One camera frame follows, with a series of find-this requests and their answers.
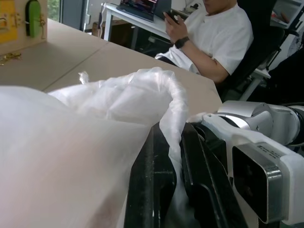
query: desk leg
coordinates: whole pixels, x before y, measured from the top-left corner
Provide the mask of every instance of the desk leg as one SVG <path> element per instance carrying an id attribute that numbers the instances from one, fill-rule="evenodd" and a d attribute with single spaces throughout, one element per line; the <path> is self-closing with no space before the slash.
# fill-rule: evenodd
<path id="1" fill-rule="evenodd" d="M 246 101 L 253 91 L 257 88 L 257 86 L 261 83 L 262 78 L 255 78 L 251 84 L 246 89 L 245 93 L 241 96 L 240 101 Z"/>
<path id="2" fill-rule="evenodd" d="M 111 38 L 112 20 L 112 12 L 110 10 L 107 10 L 104 30 L 104 40 L 106 41 L 110 41 Z"/>
<path id="3" fill-rule="evenodd" d="M 138 35 L 138 27 L 135 26 L 134 31 L 133 31 L 133 37 L 132 37 L 132 44 L 131 44 L 132 50 L 135 50 L 137 35 Z"/>

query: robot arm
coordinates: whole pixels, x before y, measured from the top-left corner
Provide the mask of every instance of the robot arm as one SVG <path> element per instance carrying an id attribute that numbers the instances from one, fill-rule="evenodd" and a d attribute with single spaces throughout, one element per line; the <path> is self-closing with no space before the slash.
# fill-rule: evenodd
<path id="1" fill-rule="evenodd" d="M 304 222 L 304 158 L 285 147 L 303 143 L 303 119 L 298 106 L 226 102 L 185 125 L 182 177 L 200 227 Z M 125 228 L 165 227 L 177 188 L 168 151 L 154 126 L 131 170 Z"/>
<path id="2" fill-rule="evenodd" d="M 264 223 L 304 221 L 304 158 L 283 146 L 303 145 L 303 120 L 300 106 L 238 101 L 202 116 L 226 142 L 228 175 Z"/>

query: black office chair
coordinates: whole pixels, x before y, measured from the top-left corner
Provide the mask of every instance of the black office chair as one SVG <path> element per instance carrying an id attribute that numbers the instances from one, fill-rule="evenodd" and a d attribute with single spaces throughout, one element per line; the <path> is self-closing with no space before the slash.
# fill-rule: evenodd
<path id="1" fill-rule="evenodd" d="M 243 83 L 271 53 L 280 47 L 284 30 L 270 26 L 270 17 L 276 0 L 238 0 L 238 5 L 247 13 L 253 29 L 254 41 L 235 72 L 217 86 L 225 100 L 229 90 Z"/>

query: white t-shirt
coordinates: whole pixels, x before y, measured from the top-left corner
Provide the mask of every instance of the white t-shirt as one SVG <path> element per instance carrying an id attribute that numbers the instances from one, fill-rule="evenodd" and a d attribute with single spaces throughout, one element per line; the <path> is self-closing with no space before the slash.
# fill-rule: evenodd
<path id="1" fill-rule="evenodd" d="M 216 59 L 231 75 L 242 61 L 253 41 L 250 20 L 245 11 L 237 4 L 222 13 L 207 16 L 201 7 L 185 21 L 189 39 L 195 46 Z M 160 53 L 155 58 L 166 57 L 178 67 L 199 74 L 193 62 L 175 46 L 167 53 Z"/>

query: white desk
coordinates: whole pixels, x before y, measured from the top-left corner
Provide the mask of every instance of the white desk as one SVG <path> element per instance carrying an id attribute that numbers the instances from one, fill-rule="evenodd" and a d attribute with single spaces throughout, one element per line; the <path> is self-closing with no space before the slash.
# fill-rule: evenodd
<path id="1" fill-rule="evenodd" d="M 106 8 L 107 8 L 107 15 L 105 22 L 104 39 L 107 41 L 110 39 L 111 36 L 111 25 L 112 25 L 113 16 L 125 20 L 135 26 L 138 26 L 142 29 L 145 29 L 163 38 L 170 39 L 166 33 L 165 22 L 157 16 L 154 17 L 154 23 L 152 23 L 143 20 L 141 18 L 135 17 L 131 14 L 124 13 L 118 10 L 117 5 L 114 4 L 107 4 Z M 136 38 L 137 38 L 137 29 L 135 29 L 134 31 L 131 49 L 134 49 L 135 47 Z M 259 70 L 259 69 L 256 69 L 251 76 L 254 78 L 254 80 L 240 98 L 240 100 L 242 101 L 246 101 L 250 97 L 250 95 L 253 93 L 256 87 L 261 83 L 263 78 L 271 77 L 266 70 Z"/>
<path id="2" fill-rule="evenodd" d="M 165 22 L 157 16 L 154 17 L 154 22 L 149 22 L 144 19 L 138 18 L 136 16 L 118 10 L 117 6 L 114 4 L 107 4 L 106 8 L 107 8 L 107 14 L 106 14 L 105 30 L 104 30 L 104 39 L 106 41 L 109 41 L 110 39 L 113 16 L 125 20 L 133 25 L 143 28 L 156 35 L 159 35 L 166 39 L 170 39 L 170 37 L 166 33 Z"/>

